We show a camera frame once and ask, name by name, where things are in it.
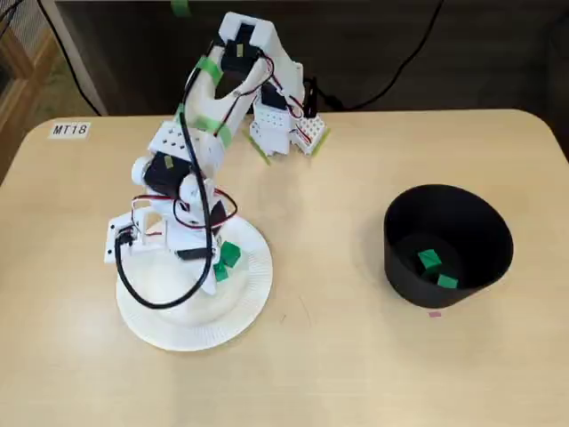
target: white paper plate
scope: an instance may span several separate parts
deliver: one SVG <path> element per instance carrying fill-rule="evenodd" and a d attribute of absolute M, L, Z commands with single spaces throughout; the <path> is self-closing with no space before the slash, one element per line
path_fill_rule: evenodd
<path fill-rule="evenodd" d="M 216 295 L 198 291 L 174 309 L 150 310 L 138 304 L 120 278 L 117 279 L 118 308 L 126 325 L 140 339 L 164 350 L 205 350 L 237 336 L 257 318 L 267 302 L 273 281 L 273 262 L 267 242 L 249 222 L 238 216 L 225 224 L 220 234 L 224 240 L 238 245 L 242 256 L 229 272 L 229 278 L 219 283 Z M 183 288 L 189 289 L 196 281 L 186 274 L 183 262 L 166 251 L 126 258 L 124 270 L 141 295 L 157 302 L 160 300 L 152 299 L 151 295 L 156 295 L 153 291 L 160 287 L 160 282 L 183 280 Z"/>

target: black container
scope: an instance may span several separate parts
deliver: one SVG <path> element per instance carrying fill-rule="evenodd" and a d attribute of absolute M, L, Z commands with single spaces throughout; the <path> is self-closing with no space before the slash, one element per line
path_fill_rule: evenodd
<path fill-rule="evenodd" d="M 482 198 L 448 185 L 407 190 L 384 222 L 385 272 L 395 290 L 421 307 L 443 308 L 484 289 L 508 270 L 514 243 L 506 222 Z M 433 250 L 441 264 L 424 270 L 419 253 Z M 440 286 L 439 275 L 458 280 Z"/>

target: black wire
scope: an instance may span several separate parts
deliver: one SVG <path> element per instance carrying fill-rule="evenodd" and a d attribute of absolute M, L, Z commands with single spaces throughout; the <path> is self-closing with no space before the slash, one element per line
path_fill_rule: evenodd
<path fill-rule="evenodd" d="M 10 27 L 10 24 L 12 23 L 12 20 L 14 19 L 14 15 L 16 14 L 16 10 L 17 10 L 17 7 L 14 7 L 10 11 L 10 14 L 8 15 L 8 19 L 6 20 L 6 24 L 4 25 L 4 28 L 2 28 L 2 32 L 0 32 L 0 40 L 2 40 L 2 37 L 4 37 L 5 32 L 8 31 L 8 28 Z"/>
<path fill-rule="evenodd" d="M 212 51 L 212 48 L 213 44 L 210 44 L 206 56 L 209 56 L 209 54 Z M 210 218 L 210 207 L 207 202 L 207 193 L 205 192 L 204 177 L 197 162 L 197 156 L 196 152 L 194 151 L 194 146 L 192 145 L 191 138 L 189 137 L 188 124 L 186 123 L 186 114 L 184 111 L 189 91 L 194 85 L 200 71 L 201 71 L 200 68 L 194 68 L 194 71 L 189 77 L 188 83 L 186 84 L 186 87 L 184 89 L 184 96 L 182 97 L 181 100 L 182 108 L 180 109 L 179 120 L 180 120 L 181 131 L 184 135 L 184 141 L 186 142 L 186 148 L 188 149 L 189 159 L 191 163 L 189 172 L 190 173 L 193 172 L 196 175 L 197 187 L 199 188 L 199 196 L 201 198 L 202 207 L 204 209 L 205 264 L 201 276 L 197 279 L 196 283 L 181 297 L 170 302 L 150 302 L 142 298 L 140 294 L 136 292 L 136 290 L 132 287 L 128 278 L 124 274 L 123 261 L 121 258 L 121 246 L 126 243 L 130 244 L 132 242 L 131 230 L 125 230 L 120 232 L 115 239 L 115 262 L 116 262 L 116 270 L 118 272 L 118 276 L 121 278 L 124 287 L 132 296 L 132 298 L 134 298 L 136 302 L 138 302 L 139 304 L 151 310 L 167 310 L 187 301 L 198 291 L 200 287 L 202 287 L 202 285 L 205 282 L 205 279 L 207 278 L 207 275 L 209 274 L 210 268 L 212 267 L 213 241 L 212 241 L 212 223 Z"/>
<path fill-rule="evenodd" d="M 430 22 L 427 26 L 427 30 L 425 31 L 421 41 L 419 42 L 419 44 L 417 45 L 417 47 L 415 48 L 415 50 L 411 53 L 411 55 L 409 55 L 399 66 L 399 68 L 397 69 L 397 71 L 395 72 L 395 75 L 391 78 L 391 80 L 389 81 L 388 85 L 385 86 L 381 92 L 379 92 L 377 95 L 373 96 L 372 98 L 370 98 L 367 101 L 364 102 L 360 102 L 359 104 L 353 106 L 353 107 L 344 107 L 342 101 L 340 101 L 337 97 L 333 96 L 333 95 L 327 95 L 326 93 L 324 93 L 320 88 L 316 87 L 316 90 L 318 92 L 318 94 L 320 94 L 325 103 L 328 104 L 328 106 L 332 107 L 332 109 L 338 110 L 338 111 L 355 111 L 357 109 L 362 109 L 363 107 L 367 107 L 370 104 L 373 104 L 374 102 L 376 102 L 379 98 L 381 98 L 382 96 L 384 96 L 387 92 L 389 92 L 389 90 L 395 85 L 395 83 L 397 82 L 399 76 L 401 75 L 401 73 L 403 73 L 405 67 L 407 67 L 414 59 L 415 57 L 421 52 L 423 46 L 427 43 L 427 40 L 429 40 L 429 36 L 431 31 L 433 30 L 433 27 L 435 27 L 435 23 L 437 22 L 437 18 L 439 13 L 441 12 L 441 8 L 443 7 L 443 3 L 445 2 L 445 0 L 439 0 L 437 7 L 435 8 L 435 11 L 433 12 L 433 16 L 430 19 Z"/>
<path fill-rule="evenodd" d="M 4 11 L 0 14 L 0 21 L 3 21 L 4 18 L 6 18 L 6 16 L 8 17 L 4 27 L 2 28 L 2 32 L 0 32 L 0 40 L 2 39 L 2 37 L 4 37 L 5 32 L 10 27 L 10 24 L 12 23 L 12 20 L 14 19 L 14 15 L 18 11 L 18 6 L 20 6 L 20 3 L 23 1 L 24 0 L 17 0 L 13 4 L 8 6 L 6 9 L 4 9 Z"/>
<path fill-rule="evenodd" d="M 65 50 L 65 46 L 63 46 L 63 42 L 61 41 L 60 35 L 57 33 L 57 30 L 55 29 L 55 26 L 53 25 L 52 20 L 50 19 L 49 15 L 45 11 L 44 5 L 42 4 L 42 0 L 36 0 L 36 2 L 37 2 L 39 9 L 42 11 L 42 14 L 43 14 L 45 20 L 47 20 L 47 23 L 49 24 L 50 28 L 52 29 L 52 33 L 55 36 L 55 39 L 57 40 L 58 45 L 60 46 L 61 52 L 63 53 L 63 57 L 65 58 L 65 62 L 68 64 L 69 71 L 71 72 L 71 76 L 73 77 L 73 81 L 75 82 L 75 86 L 77 87 L 77 90 L 81 94 L 81 97 L 84 99 L 84 101 L 94 111 L 94 113 L 97 116 L 100 116 L 99 110 L 93 105 L 93 103 L 87 97 L 87 95 L 85 95 L 85 92 L 83 92 L 83 89 L 81 88 L 81 85 L 79 84 L 79 80 L 77 79 L 77 75 L 75 74 L 75 71 L 73 70 L 73 66 L 71 65 L 71 60 L 69 59 L 69 55 L 68 55 L 67 51 Z"/>

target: green cube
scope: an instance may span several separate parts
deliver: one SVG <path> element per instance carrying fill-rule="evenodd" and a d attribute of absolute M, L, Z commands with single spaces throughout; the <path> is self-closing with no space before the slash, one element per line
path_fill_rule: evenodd
<path fill-rule="evenodd" d="M 228 269 L 225 268 L 223 262 L 218 262 L 213 265 L 213 272 L 215 273 L 215 280 L 221 282 L 229 277 Z"/>
<path fill-rule="evenodd" d="M 223 242 L 223 245 L 221 245 L 221 260 L 225 265 L 231 268 L 235 267 L 240 257 L 241 249 L 239 249 L 239 246 L 230 242 Z"/>
<path fill-rule="evenodd" d="M 435 249 L 427 249 L 426 251 L 419 252 L 417 255 L 419 255 L 419 259 L 425 270 L 430 270 L 443 263 L 435 252 Z"/>
<path fill-rule="evenodd" d="M 456 278 L 449 278 L 444 274 L 439 274 L 437 285 L 446 287 L 447 289 L 456 289 L 459 286 L 459 281 Z"/>

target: wall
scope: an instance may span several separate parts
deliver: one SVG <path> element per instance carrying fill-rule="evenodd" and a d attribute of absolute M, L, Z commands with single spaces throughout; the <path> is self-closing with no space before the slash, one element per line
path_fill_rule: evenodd
<path fill-rule="evenodd" d="M 437 0 L 63 2 L 60 10 L 111 114 L 172 113 L 228 10 L 273 20 L 320 86 L 357 103 L 419 42 Z M 566 0 L 447 0 L 420 57 L 371 109 L 519 108 L 544 116 L 547 38 Z"/>

